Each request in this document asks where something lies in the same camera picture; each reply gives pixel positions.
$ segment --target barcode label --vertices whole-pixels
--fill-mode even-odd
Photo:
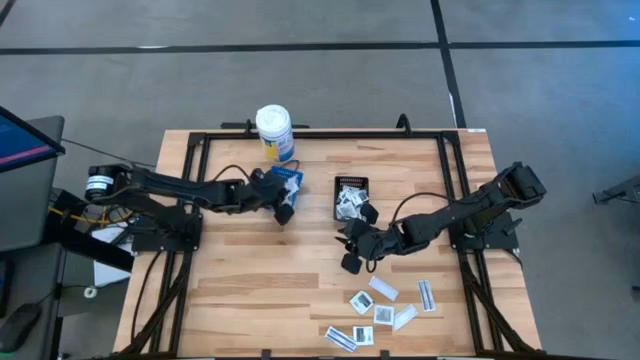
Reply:
[[[393,326],[393,306],[376,305],[373,322]]]
[[[360,291],[349,302],[360,315],[364,315],[373,306],[373,299],[366,291]]]
[[[358,348],[358,345],[352,338],[348,337],[344,333],[338,331],[333,326],[329,326],[327,333],[324,335],[327,339],[333,341],[336,345],[347,350],[348,352],[354,352]]]
[[[354,326],[353,338],[358,346],[373,345],[373,326]]]
[[[360,301],[360,303],[365,307],[369,307],[369,305],[371,305],[371,302],[369,302],[369,299],[367,299],[367,297],[364,295],[358,296],[358,301]]]
[[[418,281],[418,289],[420,290],[420,299],[422,300],[422,310],[435,311],[436,303],[433,301],[433,293],[431,292],[429,280]]]

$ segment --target white sticker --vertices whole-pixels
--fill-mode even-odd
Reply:
[[[333,326],[329,326],[327,333],[324,335],[327,339],[333,341],[336,345],[347,350],[348,352],[354,352],[358,348],[358,345],[352,338],[340,332]]]
[[[436,302],[433,301],[433,293],[431,293],[431,284],[429,283],[429,280],[418,281],[418,290],[420,290],[422,310],[436,311]]]
[[[373,345],[373,326],[354,326],[353,338],[358,346]]]
[[[371,281],[369,281],[369,286],[378,290],[382,295],[389,298],[391,301],[396,301],[396,297],[398,297],[398,290],[391,287],[391,285],[382,281],[381,279],[373,276],[371,277]]]
[[[393,331],[399,330],[416,316],[418,316],[418,310],[416,310],[416,307],[413,305],[407,306],[393,319]]]
[[[366,314],[373,306],[373,299],[365,291],[360,291],[349,301],[360,315]]]
[[[106,190],[107,189],[107,184],[105,184],[105,183],[88,183],[87,184],[87,190],[93,190],[93,189]]]
[[[92,182],[102,182],[102,183],[107,183],[109,185],[113,185],[113,178],[110,178],[108,176],[103,176],[103,175],[89,176],[89,178],[87,179],[87,184]]]
[[[375,324],[393,326],[393,306],[376,305],[374,308],[373,322]]]

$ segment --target metal bracket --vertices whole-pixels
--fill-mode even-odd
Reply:
[[[460,145],[460,134],[457,131],[443,131],[442,137],[445,138],[451,145]]]
[[[476,237],[467,235],[451,237],[451,247],[454,249],[517,249],[518,237],[515,228],[522,222],[522,219],[515,221],[509,212],[505,212],[493,220],[485,231]]]
[[[413,134],[413,130],[411,130],[411,123],[409,122],[407,115],[400,114],[400,118],[398,118],[398,122],[396,123],[396,129],[404,129],[404,134],[406,136],[411,136],[411,134]]]
[[[132,226],[133,243],[131,250],[134,252],[142,251],[176,251],[176,252],[194,252],[200,247],[200,237],[202,235],[202,215],[193,221],[189,229],[189,237],[178,238],[175,236],[167,236],[163,233],[145,233],[144,228],[155,227],[154,222],[144,216],[141,216],[136,224]]]
[[[207,133],[189,133],[189,140],[187,140],[187,146],[195,146],[201,143]]]

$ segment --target yellow cable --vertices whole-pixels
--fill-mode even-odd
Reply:
[[[107,220],[107,207],[106,206],[104,208],[102,208],[102,218],[100,220],[102,220],[102,221],[106,221]],[[104,229],[105,226],[106,226],[106,224],[104,224],[104,223],[102,225],[100,225],[100,227],[102,229]]]
[[[58,214],[60,216],[64,215],[64,213],[62,211],[60,211],[60,210],[58,210],[56,208],[53,208],[53,207],[49,207],[49,211],[51,211],[54,214]],[[89,224],[105,224],[105,225],[108,225],[108,224],[113,224],[113,223],[117,223],[117,222],[120,222],[120,221],[127,220],[131,216],[131,214],[133,214],[133,211],[129,211],[123,217],[121,217],[119,219],[116,219],[114,221],[90,220],[90,219],[86,219],[84,217],[77,216],[77,215],[71,215],[71,218],[74,219],[74,220],[78,220],[78,221],[84,221],[84,222],[87,222]]]

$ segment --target white container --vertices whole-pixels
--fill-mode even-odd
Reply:
[[[263,107],[256,114],[256,127],[267,159],[285,162],[293,157],[293,133],[287,109],[280,105]]]

